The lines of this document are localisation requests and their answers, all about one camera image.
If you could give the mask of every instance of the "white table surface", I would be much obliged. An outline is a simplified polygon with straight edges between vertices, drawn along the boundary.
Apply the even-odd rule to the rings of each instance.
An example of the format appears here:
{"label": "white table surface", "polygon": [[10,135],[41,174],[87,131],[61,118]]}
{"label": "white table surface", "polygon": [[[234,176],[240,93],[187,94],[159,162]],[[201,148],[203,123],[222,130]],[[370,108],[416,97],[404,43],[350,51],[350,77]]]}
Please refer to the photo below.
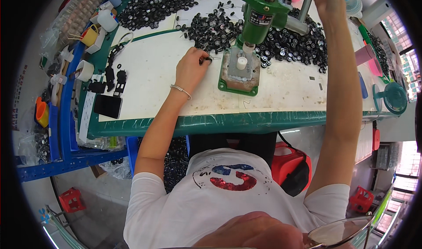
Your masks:
{"label": "white table surface", "polygon": [[[173,27],[177,24],[190,26],[193,16],[197,13],[205,16],[217,8],[218,2],[227,3],[228,0],[196,0],[199,5],[188,11],[179,10],[177,16],[188,19],[177,22],[176,16],[166,17],[160,22],[157,29],[142,28],[135,30],[135,36],[142,36],[154,32],[168,30],[169,21]],[[236,6],[244,4],[241,0],[231,0]],[[294,3],[293,6],[301,8],[303,1]],[[240,8],[226,8],[226,14],[235,11],[238,18],[243,18]],[[309,9],[309,15],[315,22],[321,22],[314,2]],[[354,50],[364,46],[363,37],[358,27],[351,21],[349,32]],[[165,33],[130,44],[113,63],[114,72],[119,63],[127,72],[127,84],[122,94],[123,104],[119,120],[140,119],[154,117],[165,100],[174,82],[177,62],[185,54],[194,41],[180,37],[182,32]],[[211,53],[213,57],[222,57]],[[241,112],[282,112],[282,111],[325,111],[327,107],[327,74],[318,72],[319,67],[301,62],[287,62],[271,60],[272,65],[261,69],[258,94],[255,97],[227,93],[218,90],[221,59],[214,59],[207,71],[207,75],[192,94],[193,99],[182,109],[180,115],[212,115],[223,113]],[[363,99],[364,111],[376,111],[373,102],[372,85],[377,84],[380,90],[384,90],[383,81],[373,75],[367,63],[360,65],[358,71],[365,82],[368,97]],[[382,103],[382,111],[387,109]],[[116,120],[100,115],[99,121]]]}

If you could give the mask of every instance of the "silver bangle bracelet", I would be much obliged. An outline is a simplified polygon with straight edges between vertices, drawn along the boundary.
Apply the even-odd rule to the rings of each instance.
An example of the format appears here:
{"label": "silver bangle bracelet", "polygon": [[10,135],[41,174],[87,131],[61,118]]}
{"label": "silver bangle bracelet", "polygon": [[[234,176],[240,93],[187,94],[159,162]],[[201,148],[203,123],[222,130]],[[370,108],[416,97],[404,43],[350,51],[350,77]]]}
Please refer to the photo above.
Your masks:
{"label": "silver bangle bracelet", "polygon": [[187,94],[187,96],[189,96],[188,100],[192,99],[192,96],[190,96],[190,94],[187,91],[183,90],[182,88],[178,87],[177,85],[170,84],[170,88],[176,88],[177,90],[179,90],[181,92],[185,92],[185,94]]}

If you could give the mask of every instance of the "white plastic bottle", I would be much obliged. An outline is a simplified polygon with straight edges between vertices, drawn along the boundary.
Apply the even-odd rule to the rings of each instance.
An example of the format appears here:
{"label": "white plastic bottle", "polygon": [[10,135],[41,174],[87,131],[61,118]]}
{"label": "white plastic bottle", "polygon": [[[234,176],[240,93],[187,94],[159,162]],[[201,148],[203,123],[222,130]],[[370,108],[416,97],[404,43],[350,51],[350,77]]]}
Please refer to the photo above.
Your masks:
{"label": "white plastic bottle", "polygon": [[118,23],[116,16],[110,10],[98,10],[98,24],[107,32],[113,31]]}

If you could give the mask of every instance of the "worker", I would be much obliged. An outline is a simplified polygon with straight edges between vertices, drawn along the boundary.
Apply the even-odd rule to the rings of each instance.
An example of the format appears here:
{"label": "worker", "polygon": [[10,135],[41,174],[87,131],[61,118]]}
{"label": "worker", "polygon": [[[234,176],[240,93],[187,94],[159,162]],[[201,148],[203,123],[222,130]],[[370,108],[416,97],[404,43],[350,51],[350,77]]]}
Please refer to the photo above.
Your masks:
{"label": "worker", "polygon": [[[175,86],[139,148],[123,233],[131,249],[302,249],[307,232],[345,218],[362,121],[362,96],[345,1],[314,1],[327,40],[327,122],[304,200],[289,196],[272,180],[263,157],[268,161],[268,155],[274,153],[274,133],[261,136],[265,143],[255,142],[272,151],[262,151],[261,156],[247,148],[241,151],[210,144],[190,158],[186,176],[166,194],[164,158],[177,117],[209,65],[204,60],[208,53],[192,47],[177,64]],[[193,141],[191,146],[202,143]]]}

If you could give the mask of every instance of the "workbench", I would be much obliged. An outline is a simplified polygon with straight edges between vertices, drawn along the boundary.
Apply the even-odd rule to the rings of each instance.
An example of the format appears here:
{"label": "workbench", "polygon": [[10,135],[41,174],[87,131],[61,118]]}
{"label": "workbench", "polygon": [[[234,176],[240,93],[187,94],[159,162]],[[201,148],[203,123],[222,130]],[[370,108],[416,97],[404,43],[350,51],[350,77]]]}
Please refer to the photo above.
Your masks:
{"label": "workbench", "polygon": [[[116,8],[118,13],[129,0]],[[186,50],[194,42],[180,37],[183,33],[175,26],[190,25],[197,13],[205,16],[217,8],[218,2],[228,0],[196,0],[199,4],[188,11],[179,10],[177,16],[183,21],[176,21],[175,15],[166,17],[157,29],[142,28],[135,30],[133,42],[117,56],[113,62],[122,64],[127,71],[127,85],[122,94],[123,103],[119,120],[99,116],[92,112],[89,121],[88,138],[101,136],[143,136],[170,91],[174,82],[176,65]],[[241,7],[241,0],[231,0]],[[300,8],[303,1],[293,3]],[[243,18],[240,8],[226,8],[226,13],[235,11],[238,18]],[[309,15],[315,22],[321,22],[315,4],[312,3]],[[364,46],[363,37],[358,27],[348,21],[349,32],[354,50]],[[108,33],[101,49],[89,56],[87,61],[95,66],[94,73],[104,71],[107,57],[126,29],[118,27]],[[222,52],[215,55],[222,57]],[[326,120],[327,74],[318,72],[318,66],[301,62],[277,61],[261,69],[258,94],[255,97],[227,93],[218,90],[218,78],[221,59],[214,59],[209,66],[206,77],[192,94],[180,113],[173,136],[187,134],[212,133],[256,133],[263,134],[276,130],[322,125]],[[373,75],[367,63],[360,65],[358,71],[365,82],[368,97],[363,99],[363,121],[381,120],[393,117],[382,103],[382,111],[377,112],[372,94],[372,85],[377,84],[382,91],[383,81]],[[79,98],[79,113],[82,113],[88,83],[82,84]]]}

